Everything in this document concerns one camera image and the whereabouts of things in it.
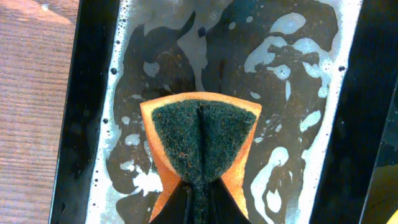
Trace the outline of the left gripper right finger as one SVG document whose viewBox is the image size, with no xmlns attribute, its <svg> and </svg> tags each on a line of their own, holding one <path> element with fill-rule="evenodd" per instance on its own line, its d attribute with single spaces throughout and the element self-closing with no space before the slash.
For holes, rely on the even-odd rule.
<svg viewBox="0 0 398 224">
<path fill-rule="evenodd" d="M 209 183 L 210 224 L 251 224 L 221 178 Z"/>
</svg>

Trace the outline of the orange green scrub sponge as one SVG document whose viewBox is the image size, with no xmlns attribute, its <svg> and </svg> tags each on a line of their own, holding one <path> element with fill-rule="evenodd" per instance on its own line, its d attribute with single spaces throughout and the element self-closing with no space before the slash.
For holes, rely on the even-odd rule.
<svg viewBox="0 0 398 224">
<path fill-rule="evenodd" d="M 249 220 L 243 180 L 261 105 L 219 93 L 188 92 L 140 107 L 164 188 L 150 221 L 184 181 L 190 184 L 190 223 L 209 223 L 209 183 L 219 178 Z"/>
</svg>

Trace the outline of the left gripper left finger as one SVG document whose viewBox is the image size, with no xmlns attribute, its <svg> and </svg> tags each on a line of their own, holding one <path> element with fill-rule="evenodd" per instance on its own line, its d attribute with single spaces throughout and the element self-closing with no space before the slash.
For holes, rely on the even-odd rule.
<svg viewBox="0 0 398 224">
<path fill-rule="evenodd" d="M 189 224 L 190 184 L 180 181 L 160 213 L 149 224 Z"/>
</svg>

